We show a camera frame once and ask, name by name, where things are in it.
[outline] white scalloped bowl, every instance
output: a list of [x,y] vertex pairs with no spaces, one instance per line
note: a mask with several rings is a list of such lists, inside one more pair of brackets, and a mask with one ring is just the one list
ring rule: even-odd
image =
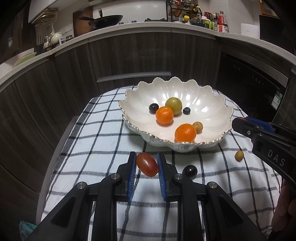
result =
[[[189,115],[181,113],[169,126],[156,122],[149,105],[164,106],[170,97],[182,101],[182,109],[189,107]],[[129,129],[138,133],[152,146],[169,147],[177,152],[189,152],[195,148],[210,148],[218,144],[231,130],[233,108],[225,105],[225,96],[215,95],[210,86],[200,87],[195,80],[182,82],[173,77],[169,81],[155,78],[151,84],[140,82],[136,90],[126,90],[126,99],[119,101],[122,118]],[[194,142],[175,142],[175,130],[184,123],[200,121],[203,130]]]

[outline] kitchen counter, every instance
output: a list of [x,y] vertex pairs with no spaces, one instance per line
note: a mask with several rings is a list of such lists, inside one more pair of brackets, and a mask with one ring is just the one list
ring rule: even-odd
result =
[[130,34],[130,33],[141,33],[141,32],[172,32],[172,33],[183,33],[183,34],[192,34],[192,35],[199,35],[201,37],[206,38],[226,38],[226,39],[233,39],[242,42],[246,42],[252,45],[256,45],[260,48],[266,49],[275,53],[276,55],[282,57],[283,59],[290,62],[296,68],[296,56],[291,54],[290,52],[282,49],[279,46],[271,44],[269,42],[255,39],[252,37],[240,35],[240,34],[232,34],[232,33],[220,33],[213,30],[209,30],[202,27],[197,27],[193,25],[186,25],[181,23],[171,23],[171,22],[141,22],[141,23],[127,23],[122,25],[115,25],[108,28],[103,28],[99,30],[95,30],[89,32],[87,34],[78,36],[56,48],[50,50],[46,53],[42,53],[23,64],[15,67],[3,77],[0,78],[0,91],[3,88],[3,84],[7,85],[6,80],[9,78],[18,75],[18,72],[22,71],[23,69],[28,69],[30,66],[36,64],[40,64],[43,60],[46,60],[51,55],[58,55],[61,54],[69,49],[75,48],[79,45],[92,42],[98,39],[108,38],[111,36],[117,36],[122,34]]

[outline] table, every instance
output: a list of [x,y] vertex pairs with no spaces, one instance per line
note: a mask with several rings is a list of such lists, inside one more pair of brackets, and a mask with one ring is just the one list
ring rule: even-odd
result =
[[[223,141],[210,149],[177,153],[169,148],[150,146],[124,124],[118,101],[125,99],[128,88],[119,88],[93,98],[75,124],[53,171],[42,219],[77,182],[100,182],[127,162],[130,151],[147,152],[156,159],[164,152],[179,173],[189,164],[198,169],[194,182],[215,181],[261,231],[268,235],[281,177],[252,154],[250,139],[230,131]],[[246,114],[226,97],[234,108],[232,119]],[[243,150],[245,159],[237,162],[236,151]],[[91,237],[92,220],[89,231]],[[177,203],[165,203],[160,194],[158,175],[147,177],[136,171],[135,193],[130,203],[117,204],[118,240],[176,240]]]

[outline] finger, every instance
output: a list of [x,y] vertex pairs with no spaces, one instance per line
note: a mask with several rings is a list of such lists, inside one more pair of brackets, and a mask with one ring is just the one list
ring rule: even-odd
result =
[[271,223],[271,226],[275,232],[278,232],[278,231],[282,231],[287,226],[288,222],[289,222],[289,215],[286,213],[284,216],[279,218],[279,222],[276,224],[275,228],[272,226],[272,223]]
[[288,212],[291,216],[294,216],[296,214],[296,199],[294,199],[288,208]]
[[288,223],[288,212],[289,208],[289,185],[283,185],[279,200],[277,203],[274,216],[271,221],[271,226],[274,231],[282,230]]
[[283,185],[281,189],[281,193],[279,195],[279,200],[276,206],[275,213],[278,212],[281,217],[284,216],[288,212],[289,204],[290,204],[290,186]]
[[284,179],[284,180],[283,180],[283,187],[284,187],[284,186],[288,186],[288,185],[289,185],[289,183],[286,181],[286,179]]

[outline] white teapot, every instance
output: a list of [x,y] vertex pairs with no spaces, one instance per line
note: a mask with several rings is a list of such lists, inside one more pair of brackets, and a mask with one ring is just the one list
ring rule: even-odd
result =
[[59,42],[59,38],[62,37],[61,35],[61,32],[57,32],[55,33],[52,38],[51,38],[51,43],[54,45],[54,44],[57,44]]

